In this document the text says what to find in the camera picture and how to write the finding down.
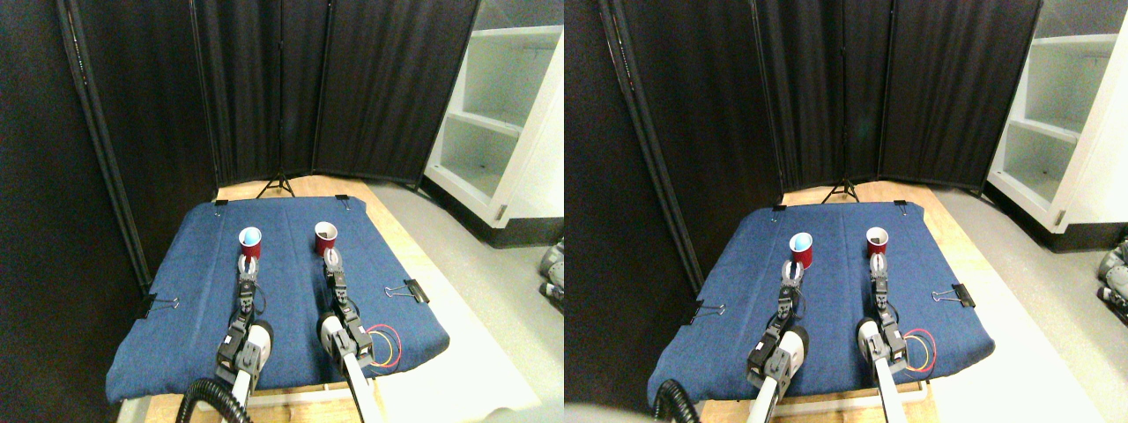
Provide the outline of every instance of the black curtain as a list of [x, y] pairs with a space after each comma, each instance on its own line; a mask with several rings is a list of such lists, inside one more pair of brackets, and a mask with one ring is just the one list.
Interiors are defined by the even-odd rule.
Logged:
[[847, 81], [844, 153], [846, 176], [855, 182], [872, 180], [878, 175], [892, 3], [892, 0], [843, 3]]
[[283, 14], [282, 161], [288, 175], [302, 175], [314, 166], [328, 5], [287, 1]]
[[477, 6], [334, 2], [315, 171], [418, 183]]
[[740, 220], [783, 195], [752, 9], [742, 1], [614, 3], [671, 208], [707, 275]]
[[279, 170], [279, 5], [194, 0], [220, 186]]
[[55, 1], [0, 3], [0, 421], [104, 422], [138, 288]]
[[882, 177], [980, 190], [1039, 0], [898, 0]]
[[187, 2], [78, 2], [88, 83], [113, 146], [149, 274], [190, 209], [212, 199], [208, 136]]
[[785, 190], [843, 176], [841, 2], [755, 0]]
[[599, 5], [567, 1], [565, 14], [569, 277], [583, 283], [570, 285], [564, 307], [564, 400], [644, 412], [646, 379], [694, 293], [618, 88]]
[[891, 0], [754, 5], [784, 190], [873, 179]]

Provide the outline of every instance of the white shelf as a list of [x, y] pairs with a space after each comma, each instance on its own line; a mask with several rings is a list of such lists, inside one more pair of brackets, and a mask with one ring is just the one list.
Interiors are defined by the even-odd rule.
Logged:
[[512, 123], [499, 121], [492, 117], [486, 117], [469, 112], [451, 111], [447, 113], [447, 116], [457, 118], [459, 121], [469, 123], [472, 125], [485, 127], [494, 132], [500, 132], [512, 138], [520, 138], [521, 131], [523, 131], [521, 126], [514, 125]]
[[1077, 132], [1029, 118], [1011, 118], [1011, 124], [1025, 127], [1043, 135], [1052, 136], [1070, 144], [1076, 144], [1077, 139], [1081, 138], [1081, 134]]
[[563, 25], [479, 29], [470, 33], [470, 39], [506, 44], [514, 49], [552, 50], [556, 49], [556, 41], [563, 32]]
[[1034, 38], [1032, 47], [1055, 49], [1065, 53], [1108, 58], [1117, 43], [1117, 34], [1070, 35], [1065, 37]]

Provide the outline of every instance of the tripod stand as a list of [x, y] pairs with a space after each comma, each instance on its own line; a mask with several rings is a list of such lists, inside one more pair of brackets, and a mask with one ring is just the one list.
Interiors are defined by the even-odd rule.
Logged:
[[830, 188], [830, 193], [827, 194], [826, 199], [822, 199], [822, 203], [820, 203], [820, 204], [826, 204], [827, 200], [830, 200], [830, 196], [835, 195], [835, 194], [846, 194], [846, 195], [849, 195], [849, 196], [854, 197], [855, 202], [858, 202], [858, 203], [862, 202], [861, 200], [857, 199], [857, 192], [855, 191], [854, 183], [849, 180], [849, 170], [846, 168], [848, 166], [848, 162], [849, 162], [849, 160], [848, 160], [848, 158], [849, 158], [849, 155], [848, 155], [848, 152], [849, 152], [849, 130], [848, 130], [848, 127], [846, 125], [846, 122], [849, 121], [847, 118], [847, 114], [846, 114], [846, 102], [849, 99], [849, 97], [846, 95], [846, 2], [843, 2], [841, 12], [843, 12], [843, 15], [841, 15], [841, 17], [843, 17], [843, 19], [841, 19], [841, 23], [843, 23], [841, 24], [841, 34], [843, 34], [843, 38], [841, 38], [843, 41], [841, 42], [843, 42], [843, 46], [841, 46], [841, 50], [839, 52], [841, 53], [840, 58], [841, 58], [841, 62], [843, 62], [843, 142], [841, 142], [843, 143], [843, 155], [841, 155], [841, 158], [843, 158], [843, 160], [841, 160], [841, 164], [843, 164], [843, 178], [841, 178], [841, 180], [838, 180], [838, 183], [836, 183], [834, 187]]
[[285, 23], [285, 7], [283, 5], [285, 5], [284, 1], [279, 1], [279, 173], [266, 182], [266, 186], [263, 187], [263, 191], [258, 192], [258, 195], [256, 195], [255, 199], [263, 196], [263, 193], [270, 188], [282, 188], [283, 191], [290, 193], [290, 196], [297, 197], [297, 195], [293, 194], [293, 188], [290, 187], [290, 179], [285, 177], [285, 167], [282, 162], [282, 129], [285, 127], [282, 124], [284, 118], [282, 106], [285, 105], [285, 91], [282, 90], [282, 81], [285, 78], [285, 51], [283, 51], [282, 47], [282, 41], [285, 36], [285, 28], [283, 26]]

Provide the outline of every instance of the red cup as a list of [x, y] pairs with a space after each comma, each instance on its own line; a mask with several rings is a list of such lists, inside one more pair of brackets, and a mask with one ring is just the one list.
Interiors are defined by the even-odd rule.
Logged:
[[243, 228], [239, 245], [243, 246], [243, 255], [258, 258], [263, 253], [263, 231], [255, 227]]
[[337, 241], [337, 227], [329, 222], [317, 222], [314, 226], [314, 233], [317, 233], [317, 240], [314, 244], [314, 250], [317, 255], [324, 256], [325, 250], [333, 248], [333, 245]]
[[811, 266], [811, 262], [814, 259], [813, 256], [813, 244], [814, 238], [810, 233], [799, 232], [791, 237], [787, 241], [787, 246], [791, 247], [791, 259], [792, 262], [797, 262], [803, 264], [803, 270]]
[[889, 232], [884, 229], [873, 227], [865, 231], [865, 243], [870, 246], [870, 254], [885, 254], [885, 246], [889, 244]]

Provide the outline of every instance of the blue denim cloth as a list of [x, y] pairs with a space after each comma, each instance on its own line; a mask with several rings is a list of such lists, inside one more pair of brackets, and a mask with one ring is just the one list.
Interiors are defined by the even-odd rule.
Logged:
[[[901, 333], [925, 328], [936, 338], [932, 377], [953, 374], [990, 355], [995, 341], [973, 308], [932, 300], [932, 291], [948, 291], [959, 281], [924, 224], [924, 209], [909, 203], [905, 211], [908, 215], [893, 203], [846, 203], [760, 209], [744, 218], [697, 297], [706, 306], [725, 305], [725, 314], [678, 331], [650, 377], [650, 399], [667, 379], [681, 382], [694, 402], [756, 397], [746, 360], [776, 310], [781, 270], [791, 258], [787, 241], [797, 232], [814, 237], [802, 287], [807, 310], [800, 306], [797, 321], [810, 335], [810, 351], [787, 396], [875, 386], [857, 349], [857, 323], [871, 315], [865, 306], [871, 296], [865, 231], [871, 227], [889, 231], [889, 301], [900, 312]], [[909, 340], [909, 358], [915, 367], [924, 363], [916, 341]], [[911, 381], [910, 374], [924, 377], [905, 370], [893, 379]]]
[[[133, 324], [106, 374], [107, 399], [184, 393], [193, 380], [213, 377], [215, 351], [236, 307], [237, 236], [249, 226], [263, 231], [262, 289], [256, 297], [265, 291], [266, 310], [258, 318], [274, 328], [258, 389], [343, 380], [317, 337], [318, 319], [329, 310], [323, 259], [314, 253], [314, 224], [319, 221], [340, 231], [336, 247], [344, 258], [349, 296], [365, 327], [387, 324], [403, 338], [397, 367], [367, 367], [365, 374], [411, 370], [446, 351], [450, 337], [426, 303], [385, 296], [385, 287], [403, 287], [409, 276], [365, 214], [365, 204], [349, 202], [347, 211], [334, 197], [301, 197], [232, 201], [220, 208], [204, 203], [188, 212], [150, 291], [160, 299], [179, 298], [180, 306], [151, 311]], [[262, 301], [256, 298], [259, 308]], [[376, 358], [384, 361], [387, 342], [373, 338]]]

